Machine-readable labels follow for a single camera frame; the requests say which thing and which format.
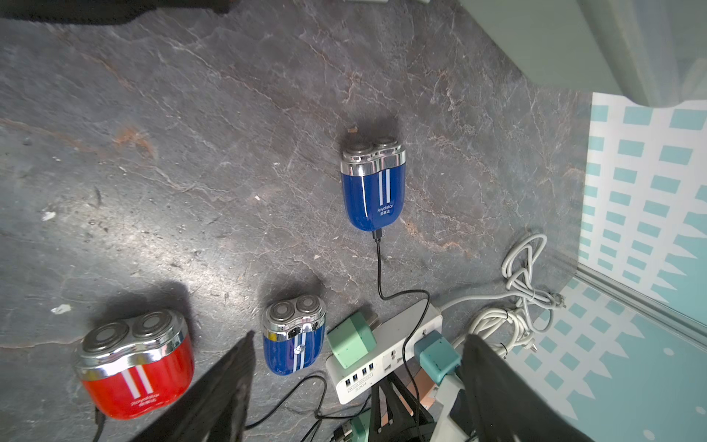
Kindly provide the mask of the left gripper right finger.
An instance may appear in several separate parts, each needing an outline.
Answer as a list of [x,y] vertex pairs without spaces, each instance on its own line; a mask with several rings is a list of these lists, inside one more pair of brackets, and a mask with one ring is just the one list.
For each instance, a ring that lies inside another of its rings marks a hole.
[[480,441],[589,441],[478,335],[465,338],[462,381]]

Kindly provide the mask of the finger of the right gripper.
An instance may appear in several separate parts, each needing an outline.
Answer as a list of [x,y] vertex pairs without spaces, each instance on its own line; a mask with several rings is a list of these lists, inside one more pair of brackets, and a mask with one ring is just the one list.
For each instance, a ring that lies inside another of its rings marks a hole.
[[372,387],[369,441],[431,441],[435,427],[433,416],[395,373]]

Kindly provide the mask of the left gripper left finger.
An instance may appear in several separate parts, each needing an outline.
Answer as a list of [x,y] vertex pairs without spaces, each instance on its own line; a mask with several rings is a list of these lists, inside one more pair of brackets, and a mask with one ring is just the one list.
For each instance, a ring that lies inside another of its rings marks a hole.
[[241,441],[256,365],[249,331],[135,441]]

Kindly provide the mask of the white power strip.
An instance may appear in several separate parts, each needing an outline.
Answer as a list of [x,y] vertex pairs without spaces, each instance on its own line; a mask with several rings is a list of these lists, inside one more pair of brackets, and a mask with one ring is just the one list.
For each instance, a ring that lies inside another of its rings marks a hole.
[[327,372],[333,381],[339,403],[345,405],[363,394],[377,382],[414,357],[414,345],[431,331],[441,331],[443,316],[440,309],[430,305],[422,324],[415,330],[408,344],[405,340],[420,320],[425,300],[405,309],[383,322],[373,331],[376,348],[350,368],[342,368],[334,355],[326,360]]

